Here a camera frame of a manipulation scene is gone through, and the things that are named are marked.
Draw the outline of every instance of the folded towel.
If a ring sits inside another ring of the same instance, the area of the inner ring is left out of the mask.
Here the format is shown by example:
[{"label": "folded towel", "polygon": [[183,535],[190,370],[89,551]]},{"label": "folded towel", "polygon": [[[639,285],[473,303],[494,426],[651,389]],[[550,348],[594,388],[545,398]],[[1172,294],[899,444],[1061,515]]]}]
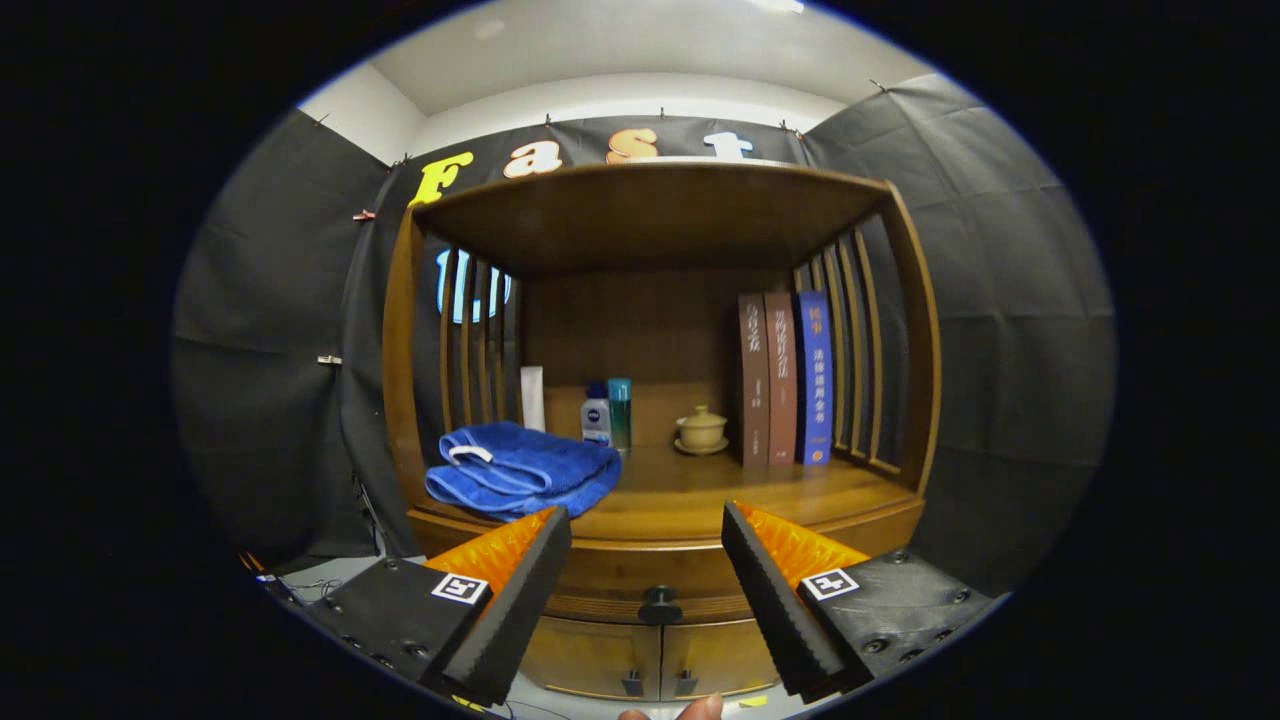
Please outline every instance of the folded towel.
[{"label": "folded towel", "polygon": [[508,523],[553,505],[577,518],[618,484],[622,471],[616,450],[515,423],[448,433],[440,455],[449,465],[426,471],[426,492]]}]

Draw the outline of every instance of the book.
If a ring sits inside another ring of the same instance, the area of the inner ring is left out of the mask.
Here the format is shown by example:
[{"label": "book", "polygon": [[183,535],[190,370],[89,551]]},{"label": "book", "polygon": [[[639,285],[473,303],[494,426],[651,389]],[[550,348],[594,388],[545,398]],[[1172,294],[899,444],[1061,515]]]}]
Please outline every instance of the book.
[{"label": "book", "polygon": [[769,465],[790,465],[796,448],[797,370],[791,296],[764,293],[764,318],[769,346]]},{"label": "book", "polygon": [[737,296],[742,341],[742,466],[769,464],[769,341],[764,296]]},{"label": "book", "polygon": [[827,295],[817,291],[797,292],[795,311],[796,377],[800,380],[796,461],[801,465],[826,465],[831,456],[832,402],[837,401],[832,391]]}]

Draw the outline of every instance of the ceiling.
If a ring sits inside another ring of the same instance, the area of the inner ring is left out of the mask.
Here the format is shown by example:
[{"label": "ceiling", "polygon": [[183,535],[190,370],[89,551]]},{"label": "ceiling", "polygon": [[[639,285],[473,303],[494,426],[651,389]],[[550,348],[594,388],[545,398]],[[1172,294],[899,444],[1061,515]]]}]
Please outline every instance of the ceiling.
[{"label": "ceiling", "polygon": [[497,0],[371,58],[424,115],[529,85],[608,73],[696,73],[852,104],[874,78],[933,68],[794,0]]}]

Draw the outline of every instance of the yellow letter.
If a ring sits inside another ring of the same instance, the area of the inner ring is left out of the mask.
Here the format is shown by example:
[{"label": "yellow letter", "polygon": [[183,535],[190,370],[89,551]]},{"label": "yellow letter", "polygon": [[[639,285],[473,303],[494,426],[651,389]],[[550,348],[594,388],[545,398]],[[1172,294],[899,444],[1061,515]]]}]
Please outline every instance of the yellow letter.
[{"label": "yellow letter", "polygon": [[621,129],[609,138],[609,151],[604,155],[605,163],[621,163],[627,158],[657,158],[658,133],[649,128]]},{"label": "yellow letter", "polygon": [[502,169],[508,178],[522,178],[530,173],[549,173],[564,163],[559,159],[559,143],[554,140],[539,140],[511,151],[515,158]]},{"label": "yellow letter", "polygon": [[408,204],[435,202],[444,197],[440,195],[440,188],[453,184],[453,181],[458,178],[458,168],[470,165],[474,159],[475,155],[471,152],[461,152],[428,164],[422,168],[422,184],[417,186],[417,195]]}]

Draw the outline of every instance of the cabinet handle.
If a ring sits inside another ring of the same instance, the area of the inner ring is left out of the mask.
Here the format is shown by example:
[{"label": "cabinet handle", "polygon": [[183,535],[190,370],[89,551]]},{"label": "cabinet handle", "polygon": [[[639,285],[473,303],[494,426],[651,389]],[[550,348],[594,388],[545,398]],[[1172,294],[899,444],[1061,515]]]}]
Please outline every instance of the cabinet handle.
[{"label": "cabinet handle", "polygon": [[676,600],[675,588],[667,585],[654,585],[644,592],[644,605],[637,615],[648,625],[671,625],[680,623],[685,611],[672,602]]},{"label": "cabinet handle", "polygon": [[622,678],[622,691],[630,697],[644,697],[644,684],[640,682],[640,673],[632,670]]},{"label": "cabinet handle", "polygon": [[692,670],[685,670],[680,674],[676,680],[676,697],[686,697],[694,694],[694,688],[698,687],[698,678],[694,676]]}]

